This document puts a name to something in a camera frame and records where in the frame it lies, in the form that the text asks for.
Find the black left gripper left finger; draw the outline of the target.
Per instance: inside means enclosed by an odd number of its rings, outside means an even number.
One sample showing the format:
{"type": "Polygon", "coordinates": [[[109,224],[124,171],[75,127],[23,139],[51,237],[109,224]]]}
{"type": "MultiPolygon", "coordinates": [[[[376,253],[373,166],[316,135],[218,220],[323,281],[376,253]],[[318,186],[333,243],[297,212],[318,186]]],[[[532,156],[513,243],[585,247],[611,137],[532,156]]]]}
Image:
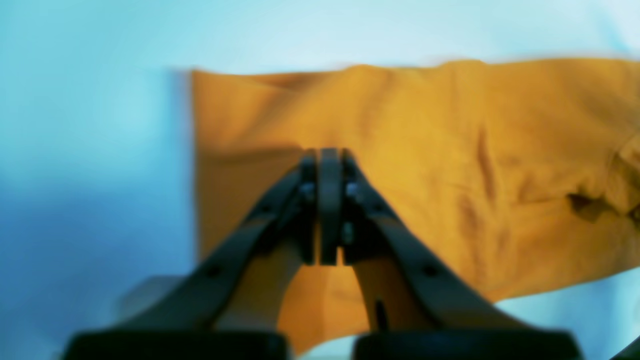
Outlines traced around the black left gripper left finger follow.
{"type": "Polygon", "coordinates": [[[64,360],[292,360],[277,322],[288,285],[314,262],[317,155],[307,150],[238,228],[149,309],[83,332],[64,360]]]}

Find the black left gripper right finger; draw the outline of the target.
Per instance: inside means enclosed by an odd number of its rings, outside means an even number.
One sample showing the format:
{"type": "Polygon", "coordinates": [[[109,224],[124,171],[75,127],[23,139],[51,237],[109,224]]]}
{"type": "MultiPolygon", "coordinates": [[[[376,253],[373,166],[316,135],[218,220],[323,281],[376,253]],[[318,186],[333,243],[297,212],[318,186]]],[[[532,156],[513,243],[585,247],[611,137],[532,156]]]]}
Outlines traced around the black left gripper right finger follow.
{"type": "Polygon", "coordinates": [[[370,334],[354,360],[581,360],[574,338],[498,310],[400,221],[342,153],[344,258],[365,299],[370,334]]]}

